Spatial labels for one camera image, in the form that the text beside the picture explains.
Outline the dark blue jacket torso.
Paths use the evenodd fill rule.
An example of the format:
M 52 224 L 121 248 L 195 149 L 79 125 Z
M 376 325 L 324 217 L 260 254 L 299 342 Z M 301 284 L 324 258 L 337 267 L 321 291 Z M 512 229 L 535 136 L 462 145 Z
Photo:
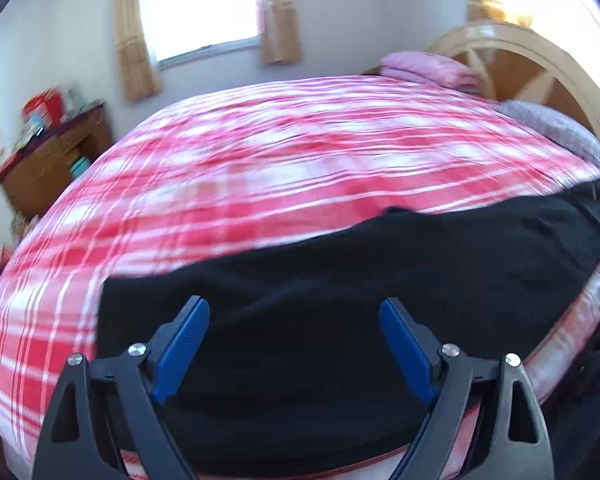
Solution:
M 557 479 L 600 479 L 600 327 L 542 405 Z

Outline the beige curtain right panel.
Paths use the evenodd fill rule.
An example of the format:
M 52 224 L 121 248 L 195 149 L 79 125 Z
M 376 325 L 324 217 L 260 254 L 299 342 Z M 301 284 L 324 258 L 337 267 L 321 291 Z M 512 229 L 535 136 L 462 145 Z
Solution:
M 303 53 L 294 0 L 259 0 L 259 12 L 262 64 L 299 63 Z

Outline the light wooden headboard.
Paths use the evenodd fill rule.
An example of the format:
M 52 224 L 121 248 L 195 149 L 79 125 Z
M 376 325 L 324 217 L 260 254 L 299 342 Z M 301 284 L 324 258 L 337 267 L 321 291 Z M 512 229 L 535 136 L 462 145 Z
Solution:
M 528 28 L 482 20 L 451 29 L 429 53 L 473 68 L 481 91 L 496 103 L 526 101 L 558 110 L 600 140 L 600 88 L 576 60 Z

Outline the black pants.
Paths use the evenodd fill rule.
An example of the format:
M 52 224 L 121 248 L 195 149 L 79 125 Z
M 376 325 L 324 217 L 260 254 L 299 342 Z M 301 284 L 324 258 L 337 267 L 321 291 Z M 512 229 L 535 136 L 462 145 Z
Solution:
M 600 263 L 600 180 L 350 229 L 141 278 L 108 278 L 96 354 L 145 342 L 189 298 L 211 323 L 164 420 L 193 470 L 291 477 L 410 442 L 424 408 L 381 335 L 399 299 L 471 356 L 528 356 Z

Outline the grey lilac pillow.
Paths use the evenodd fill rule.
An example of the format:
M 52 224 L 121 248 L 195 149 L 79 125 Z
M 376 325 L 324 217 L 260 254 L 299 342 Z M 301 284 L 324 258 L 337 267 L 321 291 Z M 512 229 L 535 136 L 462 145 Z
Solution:
M 495 109 L 600 168 L 600 140 L 571 117 L 544 105 L 507 100 Z

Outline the red white plaid bedspread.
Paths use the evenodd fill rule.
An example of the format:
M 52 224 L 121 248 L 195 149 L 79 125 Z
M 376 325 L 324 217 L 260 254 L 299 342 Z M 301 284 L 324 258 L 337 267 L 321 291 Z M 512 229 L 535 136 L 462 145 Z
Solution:
M 0 277 L 0 436 L 30 476 L 66 359 L 95 350 L 102 282 L 352 226 L 461 210 L 600 170 L 491 100 L 372 76 L 269 82 L 153 114 L 68 187 Z

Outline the red bag on desk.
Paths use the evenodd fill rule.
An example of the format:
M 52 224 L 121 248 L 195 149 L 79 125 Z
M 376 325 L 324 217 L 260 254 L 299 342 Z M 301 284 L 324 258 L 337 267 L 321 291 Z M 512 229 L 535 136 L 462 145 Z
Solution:
M 61 91 L 50 88 L 24 104 L 22 118 L 28 122 L 33 117 L 37 117 L 46 127 L 56 127 L 61 124 L 65 111 L 65 101 Z

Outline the beige curtain left panel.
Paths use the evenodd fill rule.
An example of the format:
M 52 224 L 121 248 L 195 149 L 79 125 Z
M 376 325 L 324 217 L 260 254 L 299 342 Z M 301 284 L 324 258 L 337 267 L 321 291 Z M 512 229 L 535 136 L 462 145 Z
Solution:
M 157 62 L 151 55 L 140 14 L 140 0 L 114 0 L 114 48 L 121 89 L 137 103 L 162 91 Z

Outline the beige curtain panel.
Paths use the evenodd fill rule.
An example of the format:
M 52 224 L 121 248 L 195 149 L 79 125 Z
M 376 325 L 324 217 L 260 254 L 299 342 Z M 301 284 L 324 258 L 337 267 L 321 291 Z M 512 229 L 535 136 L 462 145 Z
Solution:
M 151 55 L 140 14 L 140 0 L 114 0 L 114 48 L 121 89 L 137 103 L 162 91 L 157 62 Z
M 259 12 L 262 64 L 299 63 L 303 53 L 294 0 L 259 0 Z

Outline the brown wooden desk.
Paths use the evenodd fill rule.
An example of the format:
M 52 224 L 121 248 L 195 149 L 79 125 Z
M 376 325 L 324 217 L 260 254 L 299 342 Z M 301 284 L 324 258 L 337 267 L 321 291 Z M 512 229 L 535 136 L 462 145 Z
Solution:
M 96 101 L 33 139 L 0 167 L 0 185 L 14 211 L 42 217 L 73 181 L 70 157 L 94 162 L 114 144 L 106 104 Z

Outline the folded pink blanket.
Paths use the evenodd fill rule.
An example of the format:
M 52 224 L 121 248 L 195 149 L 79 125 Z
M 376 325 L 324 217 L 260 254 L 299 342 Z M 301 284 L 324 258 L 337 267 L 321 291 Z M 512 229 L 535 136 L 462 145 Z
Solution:
M 434 84 L 443 88 L 478 94 L 482 79 L 476 70 L 447 58 L 422 51 L 393 52 L 380 60 L 381 76 L 414 84 Z

